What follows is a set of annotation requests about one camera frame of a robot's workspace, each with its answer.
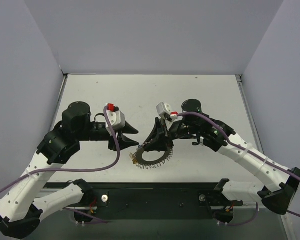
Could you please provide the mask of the metal disc keyring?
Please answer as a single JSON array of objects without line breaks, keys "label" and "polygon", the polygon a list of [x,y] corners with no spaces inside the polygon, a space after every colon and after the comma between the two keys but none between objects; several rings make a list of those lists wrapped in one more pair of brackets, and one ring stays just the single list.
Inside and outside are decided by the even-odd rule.
[{"label": "metal disc keyring", "polygon": [[169,149],[166,152],[163,151],[146,152],[144,150],[144,143],[139,145],[135,150],[135,152],[131,152],[132,154],[135,154],[136,159],[138,161],[136,165],[134,165],[133,163],[132,164],[139,169],[148,170],[148,169],[156,169],[158,167],[164,166],[172,158],[174,154],[174,149]]}]

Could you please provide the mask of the yellow key tag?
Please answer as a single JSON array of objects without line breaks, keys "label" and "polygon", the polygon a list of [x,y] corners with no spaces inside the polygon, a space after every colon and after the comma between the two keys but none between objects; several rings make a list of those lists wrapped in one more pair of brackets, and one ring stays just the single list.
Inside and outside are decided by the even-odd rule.
[{"label": "yellow key tag", "polygon": [[131,158],[132,163],[133,163],[134,165],[136,165],[136,164],[138,163],[138,160],[137,160],[137,158],[136,158],[136,156],[135,156],[134,153],[130,153],[130,154],[129,154],[129,157]]}]

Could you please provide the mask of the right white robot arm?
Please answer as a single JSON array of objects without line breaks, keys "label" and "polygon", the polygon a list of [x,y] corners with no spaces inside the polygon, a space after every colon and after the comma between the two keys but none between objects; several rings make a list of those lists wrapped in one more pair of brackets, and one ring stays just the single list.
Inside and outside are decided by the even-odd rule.
[{"label": "right white robot arm", "polygon": [[139,154],[138,164],[143,167],[161,165],[172,156],[175,140],[192,139],[193,146],[207,147],[229,158],[260,181],[221,180],[216,191],[228,201],[262,203],[273,213],[285,215],[300,185],[300,169],[287,168],[263,155],[233,128],[204,114],[199,100],[186,100],[181,108],[182,112],[178,113],[168,103],[161,102],[156,106],[158,117],[141,151],[164,154],[153,161],[147,161]]}]

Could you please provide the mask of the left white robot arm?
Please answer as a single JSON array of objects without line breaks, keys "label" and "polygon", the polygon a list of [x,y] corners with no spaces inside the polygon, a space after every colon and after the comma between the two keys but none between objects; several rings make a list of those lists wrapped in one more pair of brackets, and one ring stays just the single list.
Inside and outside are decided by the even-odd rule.
[{"label": "left white robot arm", "polygon": [[98,195],[83,179],[72,180],[67,186],[44,197],[38,194],[56,172],[85,141],[108,142],[111,151],[135,147],[137,141],[128,138],[138,131],[126,122],[120,109],[109,103],[103,109],[105,122],[91,121],[91,108],[82,101],[71,103],[62,119],[47,133],[22,176],[4,188],[0,199],[0,232],[10,238],[24,239],[32,234],[48,216],[71,205],[92,205]]}]

